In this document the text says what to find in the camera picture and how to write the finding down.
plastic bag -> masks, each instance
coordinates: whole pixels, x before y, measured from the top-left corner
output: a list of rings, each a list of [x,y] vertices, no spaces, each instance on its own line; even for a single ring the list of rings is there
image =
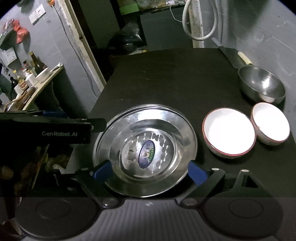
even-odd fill
[[[139,25],[130,22],[109,41],[108,49],[111,54],[125,55],[140,49],[144,45],[140,36]]]
[[[14,20],[12,22],[12,27],[17,33],[17,44],[23,42],[23,40],[29,35],[29,31],[26,28],[20,26],[19,20]]]
[[[136,0],[141,9],[158,8],[166,6],[166,0]]]

tabletop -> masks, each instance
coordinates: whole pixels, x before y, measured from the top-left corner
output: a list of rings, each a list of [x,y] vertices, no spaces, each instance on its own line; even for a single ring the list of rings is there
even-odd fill
[[[44,90],[44,88],[53,80],[53,78],[61,72],[61,70],[64,67],[60,67],[56,70],[54,70],[50,76],[42,83],[37,83],[35,85],[35,87],[37,87],[37,90],[34,92],[34,94],[30,97],[30,99],[28,100],[28,102],[26,103],[26,105],[24,106],[24,108],[22,110],[29,110],[30,109],[30,104],[32,102],[34,102],[34,100],[36,100],[36,98],[38,97],[38,95],[42,92],[42,90]]]
[[[275,197],[296,197],[296,145],[289,139],[270,147],[256,141],[243,157],[219,158],[207,148],[202,121],[219,107],[235,108],[250,116],[254,103],[239,89],[237,70],[218,49],[175,49],[124,57],[96,102],[90,118],[109,121],[140,104],[177,109],[192,124],[198,138],[196,161],[205,169],[221,168],[238,174],[250,170]]]

white hose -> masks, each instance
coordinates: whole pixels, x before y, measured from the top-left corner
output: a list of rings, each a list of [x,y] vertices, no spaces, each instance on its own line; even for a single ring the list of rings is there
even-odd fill
[[[215,32],[216,27],[218,25],[218,10],[217,10],[217,6],[216,6],[216,3],[215,3],[215,0],[210,0],[210,3],[212,5],[213,11],[214,11],[214,26],[213,26],[212,30],[206,36],[203,36],[203,37],[195,37],[195,36],[193,36],[189,32],[189,30],[187,28],[187,13],[188,13],[188,9],[189,9],[189,6],[191,4],[191,1],[192,0],[187,0],[187,2],[185,4],[185,7],[184,7],[184,10],[183,10],[183,15],[182,15],[183,29],[184,29],[184,32],[190,38],[192,38],[193,40],[196,40],[196,41],[204,41],[204,40],[208,39],[209,37],[211,37],[213,35],[213,33]]]

screw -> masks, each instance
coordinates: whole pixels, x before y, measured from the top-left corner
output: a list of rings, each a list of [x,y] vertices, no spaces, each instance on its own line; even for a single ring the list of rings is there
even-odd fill
[[[117,200],[112,197],[104,198],[102,201],[103,206],[105,207],[112,207],[117,204]]]
[[[195,206],[197,204],[197,201],[194,198],[185,198],[182,202],[187,207]]]

white paper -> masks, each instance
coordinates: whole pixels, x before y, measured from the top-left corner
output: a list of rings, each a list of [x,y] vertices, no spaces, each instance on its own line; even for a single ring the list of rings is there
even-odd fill
[[[36,11],[32,12],[31,15],[29,16],[30,22],[35,23],[38,20],[38,16]]]
[[[4,58],[4,61],[6,62],[6,65],[9,65],[10,63],[12,63],[14,60],[17,59],[17,56],[15,54],[13,47],[6,51],[3,51],[2,56]]]
[[[41,4],[39,7],[35,10],[37,17],[40,18],[43,14],[45,14],[45,9],[43,7],[43,4]]]

